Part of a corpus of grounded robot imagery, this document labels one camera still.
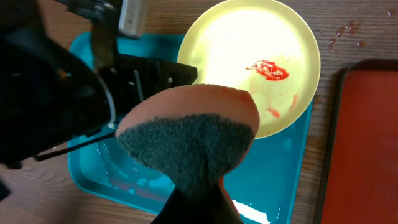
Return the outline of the yellow-green plate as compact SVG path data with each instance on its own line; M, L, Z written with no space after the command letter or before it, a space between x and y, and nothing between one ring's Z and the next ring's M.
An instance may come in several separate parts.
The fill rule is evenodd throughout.
M189 28L177 60L198 84L248 91L259 112L257 138L281 132L313 100L321 60L316 38L292 8L273 0L223 1Z

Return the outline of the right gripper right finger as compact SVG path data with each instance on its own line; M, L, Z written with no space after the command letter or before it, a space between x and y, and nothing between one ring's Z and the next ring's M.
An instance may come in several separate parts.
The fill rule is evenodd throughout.
M243 224L232 200L220 184L216 184L209 191L206 212L211 224Z

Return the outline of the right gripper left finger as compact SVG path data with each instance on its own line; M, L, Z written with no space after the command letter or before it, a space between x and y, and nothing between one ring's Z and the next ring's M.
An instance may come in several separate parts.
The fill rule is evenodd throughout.
M205 223L205 216L196 210L181 193L174 188L163 209L151 224L198 224Z

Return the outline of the red sponge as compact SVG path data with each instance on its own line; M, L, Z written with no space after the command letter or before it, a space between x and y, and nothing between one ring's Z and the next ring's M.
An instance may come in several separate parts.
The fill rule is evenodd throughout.
M120 122L119 145L157 170L189 200L203 198L247 154L259 129L251 95L219 85L164 90Z

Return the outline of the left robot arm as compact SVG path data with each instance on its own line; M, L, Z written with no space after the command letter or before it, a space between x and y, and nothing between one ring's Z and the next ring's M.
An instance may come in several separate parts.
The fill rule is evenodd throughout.
M1 0L1 163L10 169L50 159L51 147L94 135L145 99L197 78L189 65L118 52L117 36L138 37L132 1L65 5L92 23L93 68L47 36L36 1Z

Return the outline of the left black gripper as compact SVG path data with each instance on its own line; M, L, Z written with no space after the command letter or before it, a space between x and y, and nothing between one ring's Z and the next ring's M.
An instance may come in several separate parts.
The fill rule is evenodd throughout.
M190 85L197 69L158 58L120 53L119 35L139 40L147 1L95 1L93 4L93 66L104 90L109 123L151 96L176 86Z

